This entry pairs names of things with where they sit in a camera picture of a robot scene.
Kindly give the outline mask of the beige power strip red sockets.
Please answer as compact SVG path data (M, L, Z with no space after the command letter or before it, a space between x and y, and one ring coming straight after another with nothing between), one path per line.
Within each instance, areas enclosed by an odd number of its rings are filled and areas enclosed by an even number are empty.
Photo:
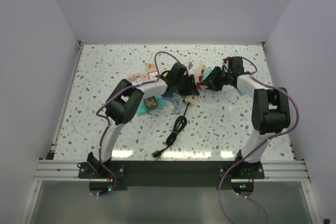
M198 66L198 68L194 72L194 80L195 80L197 91L200 89L200 82L203 78L203 73L205 70L206 70L206 66L204 64L201 64ZM198 96L199 94L198 95L193 94L193 95L186 96L185 102L188 103L189 105L195 105Z

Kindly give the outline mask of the blue charger plug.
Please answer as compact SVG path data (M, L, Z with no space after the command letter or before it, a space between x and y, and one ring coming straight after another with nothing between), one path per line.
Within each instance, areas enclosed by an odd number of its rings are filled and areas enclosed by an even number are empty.
M237 92L239 93L239 95L245 95L246 92L242 91L242 90L237 90Z

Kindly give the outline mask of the light teal charger plug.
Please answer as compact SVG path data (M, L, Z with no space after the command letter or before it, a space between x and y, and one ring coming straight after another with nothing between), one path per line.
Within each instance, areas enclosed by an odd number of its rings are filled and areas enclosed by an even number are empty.
M202 80L206 79L212 72L212 69L205 69L202 74Z

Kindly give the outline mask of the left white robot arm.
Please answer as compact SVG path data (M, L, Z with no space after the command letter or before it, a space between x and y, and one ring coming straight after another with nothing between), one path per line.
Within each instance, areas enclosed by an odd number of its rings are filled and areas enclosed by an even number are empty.
M200 94L198 90L205 70L206 67L201 65L194 74L189 74L185 65L176 62L170 70L157 73L153 79L143 83L132 84L127 79L121 80L96 112L98 117L107 120L108 125L99 140L98 149L88 154L87 163L91 173L97 178L108 174L108 164L117 138L123 127L132 121L141 102L177 93L191 105Z

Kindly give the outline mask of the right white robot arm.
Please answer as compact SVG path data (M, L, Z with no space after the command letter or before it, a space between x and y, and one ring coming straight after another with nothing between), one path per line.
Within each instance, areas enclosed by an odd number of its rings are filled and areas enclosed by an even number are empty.
M251 164L261 161L268 142L281 136L291 121L287 90L259 81L254 77L257 71L256 65L245 57L227 57L221 67L215 67L200 81L204 89L218 92L223 86L232 86L253 99L253 132L238 152L234 165L234 173L239 178L246 178L252 173Z

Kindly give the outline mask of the blue cube socket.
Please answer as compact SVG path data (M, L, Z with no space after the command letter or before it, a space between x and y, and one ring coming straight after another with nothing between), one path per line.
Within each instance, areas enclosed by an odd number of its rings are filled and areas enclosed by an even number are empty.
M170 93L165 93L165 94L161 95L161 97L163 99L171 99L173 95L174 95L174 92L170 92Z

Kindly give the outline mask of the white cube socket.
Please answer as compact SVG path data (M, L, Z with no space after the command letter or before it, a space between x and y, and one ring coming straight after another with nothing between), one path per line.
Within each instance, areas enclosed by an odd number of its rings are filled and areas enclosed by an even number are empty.
M156 80L159 76L160 76L160 75L158 74L157 71L155 71L155 72L150 72L150 73L149 73L149 78L150 78L150 80Z

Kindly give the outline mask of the pink cube socket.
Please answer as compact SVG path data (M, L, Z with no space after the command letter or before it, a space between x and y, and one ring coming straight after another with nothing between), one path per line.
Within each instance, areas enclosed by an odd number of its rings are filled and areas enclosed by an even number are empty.
M145 66L146 66L147 72L156 72L157 71L155 63L147 63Z

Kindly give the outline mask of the teal triangular power strip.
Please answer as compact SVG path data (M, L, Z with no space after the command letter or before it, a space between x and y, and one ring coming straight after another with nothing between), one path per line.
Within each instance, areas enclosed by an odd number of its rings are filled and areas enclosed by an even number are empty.
M142 115L148 113L152 110L159 109L165 106L166 102L161 96L152 96L146 99L143 99L137 109L137 114Z

